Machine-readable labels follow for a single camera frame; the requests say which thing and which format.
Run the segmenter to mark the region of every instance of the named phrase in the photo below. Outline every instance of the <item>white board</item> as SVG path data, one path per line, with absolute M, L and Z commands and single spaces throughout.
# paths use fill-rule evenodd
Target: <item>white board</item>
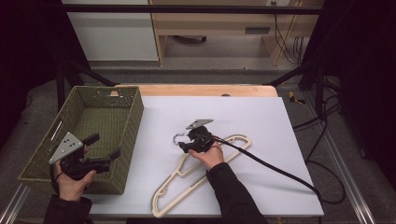
M 146 96 L 145 110 L 136 139 L 126 190 L 120 196 L 87 195 L 92 214 L 120 217 L 152 217 L 151 197 L 177 167 L 182 149 L 173 143 L 176 133 L 196 119 L 213 119 L 206 128 L 214 135 L 242 134 L 252 145 L 248 151 L 262 160 L 312 184 L 290 125 L 283 101 L 278 97 Z M 225 153 L 235 149 L 223 147 Z M 246 155 L 230 162 L 265 216 L 323 216 L 316 194 Z M 205 174 L 202 166 L 188 178 L 179 178 L 160 199 L 160 208 Z M 219 204 L 206 181 L 186 197 L 168 216 L 207 217 L 220 215 Z

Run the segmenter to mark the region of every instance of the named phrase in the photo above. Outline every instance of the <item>wire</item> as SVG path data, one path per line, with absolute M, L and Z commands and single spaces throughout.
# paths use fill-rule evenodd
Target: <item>wire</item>
M 27 105 L 26 105 L 26 107 L 25 107 L 24 109 L 26 109 L 27 107 L 29 107 L 29 106 L 32 104 L 32 102 L 33 102 L 32 96 L 26 95 L 26 97 L 29 99 L 29 103 L 27 103 Z
M 296 59 L 297 64 L 299 66 L 303 62 L 303 46 L 304 46 L 304 37 L 303 36 L 294 37 L 293 56 Z
M 274 17 L 275 17 L 275 40 L 276 40 L 276 43 L 277 43 L 277 45 L 280 47 L 280 49 L 282 50 L 283 54 L 285 55 L 285 57 L 286 57 L 286 59 L 288 60 L 289 63 L 297 63 L 297 61 L 291 56 L 291 54 L 290 54 L 290 52 L 289 52 L 289 49 L 288 49 L 288 46 L 286 45 L 286 42 L 285 42 L 285 40 L 283 39 L 283 36 L 282 36 L 282 34 L 280 33 L 279 28 L 277 27 L 277 18 L 276 18 L 276 14 L 274 14 Z M 282 40 L 282 42 L 283 42 L 283 46 L 285 46 L 286 52 L 287 52 L 287 53 L 289 54 L 289 56 L 294 60 L 294 62 L 291 62 L 291 61 L 290 61 L 290 59 L 288 58 L 288 55 L 285 53 L 285 50 L 283 50 L 283 47 L 279 44 L 279 41 L 277 40 L 276 33 L 279 33 L 280 38 L 281 38 L 281 40 Z
M 332 176 L 334 176 L 334 177 L 337 179 L 337 181 L 340 183 L 340 186 L 341 186 L 341 189 L 342 189 L 342 192 L 343 192 L 343 195 L 341 196 L 341 199 L 339 199 L 339 200 L 337 200 L 337 201 L 328 201 L 328 200 L 323 199 L 323 202 L 324 202 L 324 203 L 329 203 L 329 204 L 339 204 L 339 203 L 342 203 L 342 202 L 344 201 L 344 199 L 346 198 L 346 196 L 347 196 L 347 191 L 346 191 L 346 188 L 345 188 L 345 186 L 344 186 L 344 183 L 341 181 L 340 177 L 338 177 L 338 175 L 336 175 L 336 174 L 335 174 L 332 170 L 330 170 L 327 166 L 325 166 L 325 165 L 323 165 L 323 164 L 321 164 L 321 163 L 319 163 L 319 162 L 317 162 L 317 161 L 309 160 L 309 161 L 306 162 L 306 164 L 308 164 L 308 163 L 315 164 L 315 165 L 317 165 L 317 166 L 319 166 L 319 167 L 325 169 L 325 170 L 326 170 L 327 172 L 329 172 Z
M 324 103 L 327 104 L 327 102 L 328 102 L 330 99 L 332 99 L 333 97 L 338 97 L 338 95 L 337 95 L 337 94 L 334 94 L 334 95 L 329 96 L 329 97 L 324 101 Z M 336 110 L 335 110 L 335 111 L 331 111 L 331 110 L 332 110 L 335 106 L 337 106 L 337 105 L 339 105 L 339 104 L 333 105 L 333 106 L 331 106 L 331 107 L 330 107 L 329 109 L 327 109 L 327 110 L 325 109 L 325 110 L 324 110 L 324 111 L 325 111 L 325 114 L 330 115 L 331 113 L 335 112 Z M 294 129 L 298 129 L 298 128 L 304 127 L 305 125 L 311 124 L 311 123 L 313 123 L 314 121 L 316 121 L 316 120 L 318 120 L 318 119 L 320 119 L 320 117 L 315 117 L 315 118 L 313 118 L 313 119 L 311 119 L 311 120 L 309 120 L 309 121 L 306 121 L 306 122 L 304 122 L 304 123 L 302 123 L 302 124 L 293 126 L 292 129 L 294 130 Z
M 328 111 L 326 112 L 326 113 L 327 113 L 327 116 L 329 116 L 330 114 L 332 114 L 332 113 L 334 113 L 334 112 L 340 110 L 339 107 L 338 107 L 338 108 L 335 108 L 334 110 L 332 110 L 332 109 L 333 109 L 334 107 L 336 107 L 336 106 L 339 106 L 339 104 L 333 105 L 331 108 L 328 109 Z M 308 128 L 312 127 L 312 126 L 318 125 L 318 124 L 320 124 L 321 122 L 323 122 L 323 120 L 321 120 L 321 121 L 319 121 L 319 122 L 312 123 L 313 121 L 315 121 L 315 120 L 317 120 L 317 119 L 320 119 L 320 117 L 316 117 L 316 118 L 314 118 L 314 119 L 309 120 L 309 121 L 308 121 L 309 123 L 306 122 L 306 123 L 303 123 L 303 124 L 300 124 L 300 125 L 295 126 L 295 128 L 293 127 L 294 132 L 296 133 L 296 132 L 303 131 L 303 130 L 305 130 L 305 129 L 308 129 Z
M 332 99 L 333 97 L 337 97 L 337 94 L 328 97 L 328 98 L 324 101 L 324 103 L 323 103 L 324 111 L 327 111 L 327 109 L 326 109 L 326 104 L 327 104 L 327 103 L 329 102 L 329 100 Z M 311 151 L 309 152 L 308 156 L 306 157 L 305 163 L 306 163 L 307 161 L 309 161 L 309 158 L 311 158 L 312 154 L 313 154 L 314 151 L 316 150 L 316 148 L 317 148 L 317 146 L 318 146 L 318 144 L 319 144 L 319 142 L 320 142 L 320 139 L 321 139 L 321 138 L 323 137 L 323 135 L 326 133 L 326 129 L 327 129 L 327 116 L 328 116 L 327 113 L 323 113 L 323 121 L 324 121 L 323 130 L 322 130 L 322 132 L 320 133 L 320 136 L 319 136 L 317 142 L 314 144 L 314 146 L 312 147 L 312 149 L 311 149 Z
M 55 181 L 58 181 L 59 176 L 61 176 L 64 172 L 61 172 L 60 174 L 58 174 L 55 178 Z
M 255 155 L 251 154 L 250 152 L 242 149 L 241 147 L 234 146 L 233 144 L 225 141 L 224 139 L 216 138 L 216 137 L 212 137 L 212 136 L 206 136 L 206 135 L 202 135 L 202 134 L 196 134 L 196 136 L 203 137 L 203 138 L 208 138 L 208 139 L 217 141 L 219 143 L 222 143 L 224 145 L 227 145 L 229 147 L 236 148 L 238 151 L 240 151 L 243 154 L 247 155 L 248 157 L 250 157 L 254 161 L 260 163 L 261 165 L 264 165 L 264 166 L 270 168 L 271 170 L 274 170 L 274 171 L 276 171 L 276 172 L 278 172 L 278 173 L 280 173 L 282 175 L 285 175 L 285 176 L 287 176 L 287 177 L 289 177 L 289 178 L 291 178 L 291 179 L 293 179 L 293 180 L 295 180 L 297 182 L 300 182 L 301 184 L 305 185 L 306 187 L 308 187 L 309 189 L 314 191 L 314 193 L 317 194 L 317 197 L 318 197 L 318 200 L 319 200 L 320 204 L 322 204 L 322 199 L 321 199 L 320 192 L 314 186 L 308 184 L 307 182 L 305 182 L 301 178 L 299 178 L 299 177 L 297 177 L 295 175 L 289 174 L 288 172 L 285 172 L 285 171 L 283 171 L 283 170 L 281 170 L 281 169 L 279 169 L 279 168 L 277 168 L 277 167 L 275 167 L 275 166 L 273 166 L 273 165 L 271 165 L 271 164 L 259 159 L 258 157 L 256 157 Z
M 56 178 L 55 178 L 54 166 L 55 166 L 54 164 L 51 164 L 49 166 L 50 184 L 51 184 L 53 190 L 55 191 L 55 193 L 57 195 L 59 195 L 59 185 L 58 185 L 58 182 L 56 181 L 58 179 L 59 175 L 57 175 Z

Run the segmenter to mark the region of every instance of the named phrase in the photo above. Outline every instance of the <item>wicker basket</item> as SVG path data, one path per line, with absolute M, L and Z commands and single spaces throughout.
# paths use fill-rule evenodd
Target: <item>wicker basket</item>
M 122 194 L 144 106 L 138 87 L 75 87 L 18 179 L 45 193 L 53 193 L 49 160 L 67 134 L 83 140 L 93 133 L 100 139 L 90 146 L 88 158 L 107 157 L 116 147 L 120 156 L 110 172 L 96 176 L 87 194 Z

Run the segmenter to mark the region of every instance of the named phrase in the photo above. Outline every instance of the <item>metal frame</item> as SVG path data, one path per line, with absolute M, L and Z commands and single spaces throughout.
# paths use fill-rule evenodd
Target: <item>metal frame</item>
M 291 14 L 291 15 L 320 15 L 323 13 L 334 13 L 335 9 L 324 9 L 322 7 L 226 7 L 226 6 L 145 6 L 145 5 L 66 5 L 66 4 L 58 4 L 58 5 L 42 5 L 44 10 L 50 11 L 59 11 L 59 12 L 102 12 L 102 13 L 216 13 L 216 14 Z M 323 43 L 320 46 L 320 50 L 323 50 Z M 67 74 L 64 73 L 64 62 L 60 62 L 58 67 L 58 100 L 64 100 L 64 77 L 67 77 Z M 272 86 L 277 86 L 281 84 L 283 81 L 294 77 L 296 75 L 300 75 L 302 72 L 306 71 L 306 68 L 315 67 L 318 65 L 318 60 L 314 62 L 306 62 L 299 68 L 296 68 L 293 71 L 290 71 L 282 78 L 279 78 L 270 83 Z M 73 64 L 78 70 L 84 70 L 84 72 L 88 73 L 92 77 L 97 80 L 107 82 L 105 78 L 102 79 L 99 75 L 95 74 L 91 71 L 90 68 L 84 68 L 78 66 L 78 64 Z M 303 89 L 306 89 L 306 86 L 309 86 L 308 83 L 303 85 Z M 332 158 L 332 161 L 341 175 L 343 182 L 346 184 L 346 192 L 349 197 L 349 200 L 352 203 L 352 206 L 355 209 L 355 212 L 361 221 L 361 223 L 375 223 L 375 220 L 368 208 L 366 202 L 364 201 L 361 192 L 356 185 L 351 173 L 348 171 L 345 162 L 343 161 L 341 155 L 339 154 L 332 137 L 329 133 L 326 133 L 326 142 L 329 146 L 329 154 Z M 9 203 L 7 209 L 0 216 L 0 223 L 12 223 L 19 213 L 21 206 L 23 205 L 30 188 L 25 187 L 24 185 L 20 185 L 17 189 L 14 197 Z

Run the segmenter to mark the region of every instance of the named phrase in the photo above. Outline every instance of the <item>cream plastic hanger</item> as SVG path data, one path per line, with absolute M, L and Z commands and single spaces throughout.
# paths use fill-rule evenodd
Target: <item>cream plastic hanger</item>
M 224 139 L 228 143 L 231 143 L 235 140 L 243 140 L 246 143 L 241 147 L 242 149 L 247 149 L 251 145 L 251 140 L 247 138 L 244 135 L 241 134 L 234 134 L 231 135 L 227 138 Z M 235 156 L 237 156 L 240 152 L 238 150 L 235 151 L 232 155 L 228 156 L 224 161 L 229 162 L 231 161 Z M 197 167 L 200 166 L 200 162 L 195 163 L 189 170 L 186 172 L 182 172 L 181 168 L 183 166 L 184 161 L 186 158 L 189 156 L 189 153 L 184 153 L 181 155 L 181 157 L 178 159 L 178 164 L 177 168 L 172 172 L 172 174 L 169 175 L 169 177 L 160 185 L 160 187 L 155 191 L 155 193 L 152 196 L 151 199 L 151 211 L 152 214 L 155 217 L 163 217 L 166 213 L 168 213 L 175 205 L 177 205 L 181 200 L 184 199 L 187 195 L 189 195 L 193 190 L 198 188 L 201 184 L 206 182 L 206 175 L 202 176 L 197 182 L 195 182 L 193 185 L 185 189 L 181 194 L 179 194 L 172 202 L 170 202 L 168 205 L 165 206 L 163 210 L 159 210 L 158 208 L 158 200 L 160 197 L 162 197 L 167 189 L 169 183 L 177 176 L 185 176 L 188 175 L 191 171 L 195 170 Z

